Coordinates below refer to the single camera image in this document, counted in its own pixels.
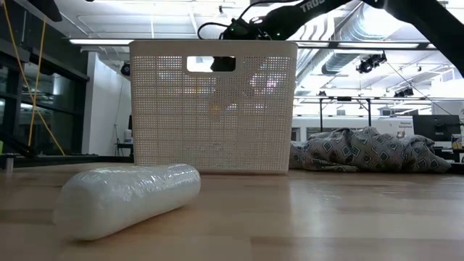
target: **wooden tabletop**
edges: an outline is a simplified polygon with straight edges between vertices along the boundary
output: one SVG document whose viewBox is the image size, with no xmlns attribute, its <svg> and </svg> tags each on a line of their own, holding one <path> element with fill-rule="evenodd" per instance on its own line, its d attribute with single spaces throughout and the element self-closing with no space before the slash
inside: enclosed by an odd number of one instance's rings
<svg viewBox="0 0 464 261">
<path fill-rule="evenodd" d="M 11 183 L 0 179 L 0 259 L 464 260 L 464 178 L 453 175 L 203 175 L 186 207 L 98 241 L 62 240 L 51 221 L 61 186 L 110 165 L 121 164 L 24 168 Z"/>
</svg>

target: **white cylindrical object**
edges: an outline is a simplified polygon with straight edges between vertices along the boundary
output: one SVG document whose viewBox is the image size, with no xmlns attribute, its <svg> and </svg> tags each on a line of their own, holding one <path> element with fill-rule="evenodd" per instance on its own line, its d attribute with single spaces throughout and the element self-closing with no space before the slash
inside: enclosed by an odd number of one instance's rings
<svg viewBox="0 0 464 261">
<path fill-rule="evenodd" d="M 99 239 L 182 207 L 199 190 L 198 171 L 185 164 L 88 170 L 63 186 L 54 223 L 66 237 Z"/>
<path fill-rule="evenodd" d="M 132 143 L 132 130 L 124 130 L 124 143 Z"/>
</svg>

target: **yellow cable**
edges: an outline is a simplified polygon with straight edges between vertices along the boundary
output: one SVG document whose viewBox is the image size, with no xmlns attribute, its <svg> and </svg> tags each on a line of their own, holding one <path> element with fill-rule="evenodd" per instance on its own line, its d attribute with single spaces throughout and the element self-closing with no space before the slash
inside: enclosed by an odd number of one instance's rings
<svg viewBox="0 0 464 261">
<path fill-rule="evenodd" d="M 16 60 L 17 60 L 17 63 L 20 67 L 20 71 L 21 71 L 21 75 L 22 75 L 22 79 L 24 80 L 25 84 L 26 84 L 26 87 L 28 87 L 28 92 L 29 92 L 29 97 L 30 99 L 34 100 L 34 97 L 32 95 L 32 93 L 30 92 L 30 86 L 29 86 L 29 83 L 28 83 L 28 79 L 26 78 L 26 75 L 24 73 L 24 70 L 22 68 L 22 64 L 21 64 L 21 60 L 20 60 L 20 55 L 18 54 L 18 51 L 17 51 L 17 47 L 16 47 L 16 43 L 15 43 L 15 36 L 13 35 L 13 29 L 12 29 L 12 24 L 11 22 L 9 21 L 9 15 L 8 15 L 8 9 L 7 9 L 7 2 L 4 1 L 3 2 L 3 8 L 5 10 L 5 17 L 7 19 L 7 24 L 8 24 L 8 29 L 9 29 L 9 35 L 11 36 L 12 38 L 12 44 L 13 44 L 13 49 L 14 49 L 14 53 L 16 54 Z M 53 135 L 53 133 L 51 132 L 50 128 L 48 127 L 48 125 L 46 124 L 45 122 L 45 119 L 44 117 L 42 116 L 42 114 L 37 110 L 37 114 L 38 116 L 40 117 L 40 119 L 42 120 L 42 123 L 43 123 L 43 126 L 45 126 L 45 129 L 47 129 L 47 131 L 50 133 L 50 136 L 51 138 L 53 139 L 54 143 L 57 145 L 58 149 L 61 151 L 61 153 L 63 154 L 63 156 L 65 156 L 65 152 L 63 151 L 63 149 L 61 148 L 61 146 L 58 144 L 58 141 L 55 139 L 55 136 Z"/>
<path fill-rule="evenodd" d="M 32 142 L 32 132 L 33 132 L 33 129 L 34 129 L 34 118 L 36 116 L 35 111 L 36 111 L 38 79 L 39 79 L 39 76 L 40 76 L 41 65 L 42 65 L 42 51 L 44 50 L 45 28 L 46 28 L 46 17 L 43 18 L 41 50 L 38 53 L 38 72 L 37 72 L 37 76 L 36 76 L 36 88 L 34 89 L 34 99 L 33 99 L 33 103 L 32 103 L 33 104 L 33 108 L 32 108 L 33 114 L 32 114 L 32 117 L 30 118 L 28 146 L 30 146 L 30 144 Z"/>
</svg>

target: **perforated basket wall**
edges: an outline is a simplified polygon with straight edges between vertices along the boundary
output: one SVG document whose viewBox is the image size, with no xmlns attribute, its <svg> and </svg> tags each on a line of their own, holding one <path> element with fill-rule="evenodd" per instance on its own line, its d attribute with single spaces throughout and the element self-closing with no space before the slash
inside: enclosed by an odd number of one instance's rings
<svg viewBox="0 0 464 261">
<path fill-rule="evenodd" d="M 190 72 L 188 57 L 233 56 L 233 72 Z M 285 41 L 134 41 L 135 163 L 286 173 L 297 45 Z"/>
</svg>

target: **patterned fabric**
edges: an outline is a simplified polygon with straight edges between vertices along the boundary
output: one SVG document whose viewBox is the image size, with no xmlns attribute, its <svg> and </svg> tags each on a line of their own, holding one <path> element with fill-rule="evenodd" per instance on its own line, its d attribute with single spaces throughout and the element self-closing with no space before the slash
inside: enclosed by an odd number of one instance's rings
<svg viewBox="0 0 464 261">
<path fill-rule="evenodd" d="M 375 128 L 340 128 L 291 143 L 290 168 L 331 172 L 445 173 L 451 164 L 422 136 L 395 138 Z"/>
</svg>

